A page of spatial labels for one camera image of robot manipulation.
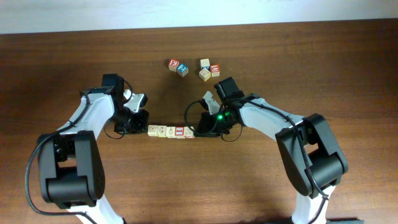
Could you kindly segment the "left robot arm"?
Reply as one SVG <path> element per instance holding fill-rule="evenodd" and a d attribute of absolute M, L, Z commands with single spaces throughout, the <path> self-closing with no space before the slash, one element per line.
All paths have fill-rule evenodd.
<path fill-rule="evenodd" d="M 101 86 L 81 92 L 81 102 L 59 129 L 42 134 L 29 157 L 24 177 L 25 197 L 34 212 L 50 216 L 76 216 L 82 223 L 125 223 L 104 194 L 105 174 L 97 138 L 108 123 L 119 138 L 147 132 L 147 95 L 135 94 L 116 73 L 105 74 Z M 42 198 L 59 212 L 38 209 L 30 196 L 29 177 L 38 159 Z"/>

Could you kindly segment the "red number 1 block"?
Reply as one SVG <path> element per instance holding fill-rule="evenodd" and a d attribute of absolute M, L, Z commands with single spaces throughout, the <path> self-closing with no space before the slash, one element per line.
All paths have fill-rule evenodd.
<path fill-rule="evenodd" d="M 185 131 L 184 131 L 184 127 L 176 127 L 175 128 L 175 137 L 177 139 L 185 139 Z"/>

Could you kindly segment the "blue number 2 block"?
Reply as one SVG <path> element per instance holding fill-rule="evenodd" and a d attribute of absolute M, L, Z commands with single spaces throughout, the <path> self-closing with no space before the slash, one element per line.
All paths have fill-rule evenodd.
<path fill-rule="evenodd" d="M 181 64 L 178 65 L 178 67 L 177 67 L 177 73 L 178 73 L 181 77 L 184 77 L 185 75 L 187 75 L 188 72 L 189 72 L 189 69 L 188 69 L 188 67 L 187 67 L 185 64 L 181 63 Z"/>

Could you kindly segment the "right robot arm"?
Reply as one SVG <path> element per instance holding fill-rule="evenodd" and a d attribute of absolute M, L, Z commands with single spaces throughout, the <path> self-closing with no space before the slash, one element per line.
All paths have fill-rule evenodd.
<path fill-rule="evenodd" d="M 206 92 L 197 102 L 204 108 L 194 135 L 217 138 L 235 124 L 260 131 L 279 148 L 285 172 L 297 191 L 295 209 L 285 223 L 328 223 L 331 194 L 348 171 L 348 162 L 326 119 L 304 117 L 270 105 L 259 95 L 246 95 L 233 78 L 214 85 L 221 103 Z"/>

